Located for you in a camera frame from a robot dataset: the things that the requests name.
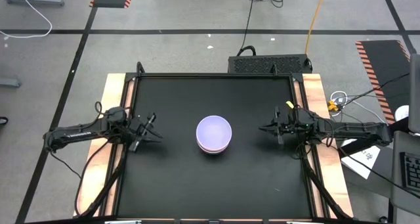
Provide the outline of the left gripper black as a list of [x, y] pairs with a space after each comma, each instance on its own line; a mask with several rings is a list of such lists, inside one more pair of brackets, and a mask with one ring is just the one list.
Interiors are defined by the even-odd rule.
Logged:
[[128, 150], [130, 152], [136, 152], [137, 148], [142, 144], [160, 143], [161, 141], [151, 139], [149, 135], [160, 137], [161, 135], [154, 129], [154, 121], [156, 120], [155, 113], [149, 113], [145, 121], [142, 121], [140, 115], [134, 116], [131, 120], [129, 130], [129, 142], [130, 145]]

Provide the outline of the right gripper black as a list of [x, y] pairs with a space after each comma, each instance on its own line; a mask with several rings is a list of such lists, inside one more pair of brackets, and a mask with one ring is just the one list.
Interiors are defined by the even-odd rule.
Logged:
[[289, 108], [286, 120], [281, 117], [280, 108], [275, 107], [274, 124], [260, 126], [259, 129], [265, 133], [273, 135], [278, 138], [279, 145], [284, 145], [283, 134], [299, 133], [301, 123], [299, 121], [299, 107], [294, 106]]

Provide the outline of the lavender ribbed bowl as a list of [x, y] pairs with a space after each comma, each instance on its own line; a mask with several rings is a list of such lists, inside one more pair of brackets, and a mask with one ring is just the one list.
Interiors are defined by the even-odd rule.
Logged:
[[205, 148], [216, 150], [230, 144], [232, 128], [229, 122], [221, 116], [207, 116], [196, 128], [196, 141]]

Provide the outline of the pink ribbed bowl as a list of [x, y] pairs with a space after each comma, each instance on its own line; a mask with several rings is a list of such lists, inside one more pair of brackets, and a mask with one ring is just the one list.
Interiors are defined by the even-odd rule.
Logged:
[[228, 148], [228, 145], [229, 145], [229, 144], [227, 144], [226, 146], [218, 148], [216, 150], [209, 150], [209, 149], [205, 148], [199, 141], [197, 141], [197, 144], [201, 148], [202, 151], [204, 151], [208, 154], [220, 154], [221, 152], [226, 150]]

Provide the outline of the black computer case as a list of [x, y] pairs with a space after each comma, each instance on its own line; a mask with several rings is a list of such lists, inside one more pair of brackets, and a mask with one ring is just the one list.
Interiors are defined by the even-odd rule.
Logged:
[[305, 54], [231, 56], [228, 59], [228, 73], [231, 74], [269, 74], [274, 72], [274, 66], [280, 74], [311, 74], [313, 71]]

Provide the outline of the white paper sheet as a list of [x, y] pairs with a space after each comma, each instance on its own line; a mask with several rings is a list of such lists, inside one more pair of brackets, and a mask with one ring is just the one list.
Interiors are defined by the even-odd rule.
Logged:
[[367, 179], [375, 164], [376, 159], [379, 157], [381, 149], [377, 146], [372, 146], [350, 156], [341, 158], [342, 165], [349, 168], [360, 177]]

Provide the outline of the grey desk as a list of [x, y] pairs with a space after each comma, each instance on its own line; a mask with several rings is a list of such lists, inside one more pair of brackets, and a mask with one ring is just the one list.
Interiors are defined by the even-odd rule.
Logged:
[[392, 186], [390, 201], [394, 207], [420, 216], [420, 192], [405, 188], [402, 184], [400, 153], [420, 155], [420, 137], [396, 131], [393, 141]]

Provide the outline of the white cup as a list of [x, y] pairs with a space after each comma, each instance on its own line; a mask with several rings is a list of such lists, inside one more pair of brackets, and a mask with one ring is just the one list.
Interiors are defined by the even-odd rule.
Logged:
[[408, 105], [400, 106], [394, 113], [394, 118], [398, 122], [409, 116], [410, 107]]

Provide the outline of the black keyboard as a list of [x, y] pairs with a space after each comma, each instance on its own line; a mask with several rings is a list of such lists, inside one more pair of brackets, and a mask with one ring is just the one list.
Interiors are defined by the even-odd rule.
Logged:
[[400, 153], [402, 184], [405, 188], [420, 192], [420, 155]]

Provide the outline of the grey monitor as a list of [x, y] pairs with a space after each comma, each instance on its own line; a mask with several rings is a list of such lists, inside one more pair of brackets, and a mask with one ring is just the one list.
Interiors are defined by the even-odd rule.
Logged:
[[408, 127], [420, 133], [420, 55], [410, 57]]

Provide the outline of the grey table foot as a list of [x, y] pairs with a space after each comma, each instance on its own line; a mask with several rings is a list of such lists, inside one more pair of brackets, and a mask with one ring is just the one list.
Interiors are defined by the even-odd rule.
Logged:
[[22, 84], [21, 81], [18, 80], [18, 79], [0, 78], [0, 86], [19, 88], [21, 86], [21, 84]]

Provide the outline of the black aluminium table frame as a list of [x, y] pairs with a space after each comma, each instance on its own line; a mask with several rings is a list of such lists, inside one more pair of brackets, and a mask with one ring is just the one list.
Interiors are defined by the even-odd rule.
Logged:
[[[298, 93], [289, 76], [234, 74], [109, 74], [102, 106], [125, 105], [141, 118], [153, 112], [160, 143], [127, 152], [121, 177], [104, 203], [123, 219], [278, 221], [327, 214], [319, 192], [287, 148], [259, 127]], [[232, 128], [228, 148], [208, 154], [196, 141], [207, 116]]]

